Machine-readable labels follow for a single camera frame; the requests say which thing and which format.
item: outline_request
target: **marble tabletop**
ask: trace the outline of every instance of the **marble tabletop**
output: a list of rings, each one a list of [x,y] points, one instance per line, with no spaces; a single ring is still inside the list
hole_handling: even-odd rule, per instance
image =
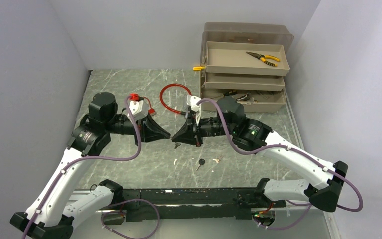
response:
[[[77,116],[76,127],[87,112],[93,95],[99,92],[115,94],[119,109],[124,98],[131,92],[147,96],[156,110],[153,119],[167,132],[174,135],[184,124],[183,116],[162,106],[159,92],[167,84],[180,83],[187,86],[194,95],[199,95],[199,74],[182,69],[108,69],[93,70]],[[182,110],[186,91],[172,87],[165,91],[163,99]],[[203,112],[202,117],[215,116],[215,112]],[[259,120],[272,127],[286,140],[299,145],[289,109],[281,107],[276,113],[247,113],[247,117]],[[137,147],[134,137],[112,135],[111,143],[102,156],[129,157]],[[277,180],[300,179],[296,173],[279,165],[276,161],[258,155],[240,155],[229,145],[226,137],[203,139],[202,147],[181,144],[174,149],[170,140],[143,143],[141,154],[128,162],[96,160],[84,174],[77,188],[88,189],[104,179],[113,180],[124,188],[205,188],[205,187],[254,187],[261,178]],[[221,157],[216,163],[214,158]],[[206,164],[198,171],[198,160]]]

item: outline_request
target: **car key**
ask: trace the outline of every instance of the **car key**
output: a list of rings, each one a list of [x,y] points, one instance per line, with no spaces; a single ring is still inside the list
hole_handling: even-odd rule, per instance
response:
[[[199,169],[202,165],[204,165],[204,164],[205,164],[205,160],[201,158],[201,159],[198,161],[198,168],[197,168],[196,172],[197,172],[198,169]]]

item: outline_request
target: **white wall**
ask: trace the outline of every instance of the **white wall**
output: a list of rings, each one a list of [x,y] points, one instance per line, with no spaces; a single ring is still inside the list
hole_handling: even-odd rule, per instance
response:
[[[382,1],[321,1],[289,59],[289,98],[304,146],[349,164],[364,196],[338,210],[343,238],[382,239]],[[344,187],[341,204],[357,206]]]
[[[50,0],[88,69],[191,68],[208,21],[283,24],[297,42],[320,0]]]
[[[0,239],[41,192],[74,127],[88,73],[46,0],[0,0]]]

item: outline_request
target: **storage compartment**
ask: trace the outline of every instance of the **storage compartment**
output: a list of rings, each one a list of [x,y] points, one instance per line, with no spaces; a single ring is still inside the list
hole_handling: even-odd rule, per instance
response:
[[[208,41],[282,45],[287,52],[293,42],[293,35],[283,25],[206,22],[201,41],[201,66],[206,64]]]
[[[204,86],[210,89],[281,91],[285,82],[282,76],[207,73]]]
[[[254,52],[263,55],[278,57],[277,66],[269,66],[261,60],[247,54]],[[285,76],[290,70],[282,45],[244,44],[226,42],[207,42],[208,73],[249,74]]]
[[[205,74],[200,74],[200,97],[201,98],[214,98],[218,100],[221,98],[221,95],[227,90],[225,89],[209,89],[203,87],[205,82]],[[257,113],[274,113],[278,111],[286,103],[286,97],[284,91],[249,91],[250,100],[249,101],[240,101],[244,106],[244,110],[247,113],[257,112]],[[247,90],[238,90],[236,95],[233,95],[233,98],[238,98],[247,93]],[[210,102],[201,103],[201,108],[205,111],[215,111],[216,108]]]

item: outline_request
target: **transparent lid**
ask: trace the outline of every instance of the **transparent lid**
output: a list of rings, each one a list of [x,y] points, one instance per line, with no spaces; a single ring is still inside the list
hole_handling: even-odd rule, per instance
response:
[[[202,66],[207,60],[208,41],[283,45],[287,52],[292,44],[293,35],[284,25],[206,22],[201,42],[200,65]]]

